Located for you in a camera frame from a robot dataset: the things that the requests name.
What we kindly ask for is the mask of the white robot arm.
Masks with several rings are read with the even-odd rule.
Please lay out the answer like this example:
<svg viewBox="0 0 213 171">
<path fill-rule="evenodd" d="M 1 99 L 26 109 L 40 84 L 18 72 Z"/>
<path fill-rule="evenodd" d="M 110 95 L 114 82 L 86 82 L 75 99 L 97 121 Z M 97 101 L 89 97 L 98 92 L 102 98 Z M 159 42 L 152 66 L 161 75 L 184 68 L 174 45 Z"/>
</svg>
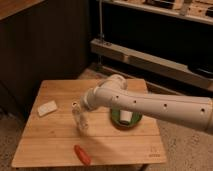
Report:
<svg viewBox="0 0 213 171">
<path fill-rule="evenodd" d="M 127 80 L 118 74 L 89 88 L 80 104 L 89 111 L 108 107 L 136 112 L 213 135 L 213 99 L 129 91 Z"/>
</svg>

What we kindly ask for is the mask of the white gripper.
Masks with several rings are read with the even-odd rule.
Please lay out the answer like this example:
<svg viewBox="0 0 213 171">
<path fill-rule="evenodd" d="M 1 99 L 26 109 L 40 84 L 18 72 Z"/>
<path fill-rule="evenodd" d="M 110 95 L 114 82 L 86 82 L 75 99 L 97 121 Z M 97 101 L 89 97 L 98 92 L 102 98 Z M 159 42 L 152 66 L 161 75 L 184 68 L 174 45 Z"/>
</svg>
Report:
<svg viewBox="0 0 213 171">
<path fill-rule="evenodd" d="M 80 105 L 87 111 L 92 111 L 97 108 L 95 96 L 92 89 L 89 89 L 81 96 Z"/>
</svg>

